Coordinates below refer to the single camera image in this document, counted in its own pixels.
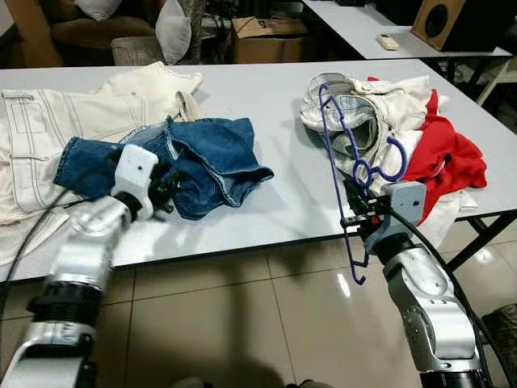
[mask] pocket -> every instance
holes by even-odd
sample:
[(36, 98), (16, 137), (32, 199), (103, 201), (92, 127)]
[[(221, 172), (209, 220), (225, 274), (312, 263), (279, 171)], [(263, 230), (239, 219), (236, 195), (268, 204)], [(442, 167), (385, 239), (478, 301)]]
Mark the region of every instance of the pocket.
[(65, 101), (80, 133), (90, 140), (118, 141), (145, 123), (144, 100), (135, 95), (67, 94)]
[(39, 103), (13, 103), (11, 115), (17, 133), (47, 131)]

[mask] white table in background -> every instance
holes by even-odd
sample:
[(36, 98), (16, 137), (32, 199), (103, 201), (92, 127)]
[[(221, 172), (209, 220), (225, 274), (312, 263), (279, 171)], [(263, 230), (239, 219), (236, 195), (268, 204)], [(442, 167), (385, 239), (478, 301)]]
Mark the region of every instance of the white table in background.
[[(0, 70), (0, 88), (93, 91), (123, 70), (128, 68)], [(432, 87), (450, 98), (441, 113), (480, 147), (489, 167), (488, 187), (470, 191), (479, 208), (460, 216), (517, 210), (517, 136), (421, 61), (178, 66), (174, 70), (202, 73), (204, 81), (195, 97), (210, 116), (251, 119), (257, 159), (275, 172), (275, 178), (253, 191), (240, 209), (221, 206), (200, 221), (173, 213), (169, 222), (133, 224), (116, 249), (116, 266), (340, 236), (326, 152), (314, 145), (314, 135), (298, 116), (309, 79), (326, 71), (393, 81), (429, 74)], [(44, 247), (25, 257), (15, 279), (45, 276), (64, 235), (61, 228)], [(0, 271), (0, 277), (5, 277), (6, 268)]]
[[(397, 26), (373, 6), (340, 6), (334, 1), (303, 0), (330, 28), (340, 35), (364, 59), (511, 57), (497, 47), (492, 53), (440, 52), (420, 40), (411, 26)], [(389, 34), (400, 45), (396, 51), (384, 49), (376, 38)]]

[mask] denim fabric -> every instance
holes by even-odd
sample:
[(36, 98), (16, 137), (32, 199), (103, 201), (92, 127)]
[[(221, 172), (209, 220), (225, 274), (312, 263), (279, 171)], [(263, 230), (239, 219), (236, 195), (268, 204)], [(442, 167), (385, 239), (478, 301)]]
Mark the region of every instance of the denim fabric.
[[(174, 122), (168, 118), (130, 133), (119, 144), (75, 137), (61, 156), (54, 183), (91, 199), (108, 195), (116, 168), (110, 154), (120, 152), (124, 144), (135, 144), (170, 164), (159, 180), (175, 188), (172, 198), (179, 214), (198, 220), (222, 204), (241, 206), (251, 190), (274, 176), (269, 168), (257, 163), (253, 142), (248, 119)], [(99, 172), (85, 183), (77, 183), (85, 168)]]

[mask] red fabric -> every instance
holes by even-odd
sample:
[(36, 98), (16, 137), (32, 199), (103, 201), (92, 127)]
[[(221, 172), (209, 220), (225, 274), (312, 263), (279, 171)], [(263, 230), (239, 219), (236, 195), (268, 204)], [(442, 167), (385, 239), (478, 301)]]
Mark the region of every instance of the red fabric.
[(440, 196), (462, 188), (486, 186), (486, 164), (481, 159), (481, 151), (456, 133), (449, 120), (438, 116), (437, 111), (438, 93), (433, 90), (426, 121), (420, 128), (422, 138), (403, 177), (427, 186), (422, 220), (427, 218)]

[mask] table leg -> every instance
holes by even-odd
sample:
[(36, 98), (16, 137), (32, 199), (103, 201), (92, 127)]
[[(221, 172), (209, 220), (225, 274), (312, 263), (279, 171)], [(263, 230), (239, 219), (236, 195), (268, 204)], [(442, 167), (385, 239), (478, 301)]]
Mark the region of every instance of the table leg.
[(452, 271), (457, 270), (471, 256), (488, 244), (492, 238), (497, 236), (506, 229), (515, 219), (517, 219), (517, 211), (504, 213), (495, 220), (492, 225), (487, 226), (480, 218), (469, 220), (470, 225), (477, 231), (477, 236), (463, 251), (458, 253), (447, 266)]
[(447, 80), (454, 85), (454, 75), (456, 74), (456, 59), (447, 60)]
[(479, 63), (476, 66), (476, 69), (474, 70), (474, 73), (472, 74), (472, 77), (469, 79), (469, 87), (473, 88), (476, 86), (477, 81), (479, 81), (479, 78), (485, 73), (486, 68), (489, 66), (489, 64), (492, 62), (492, 58), (490, 57), (483, 57), (480, 59)]

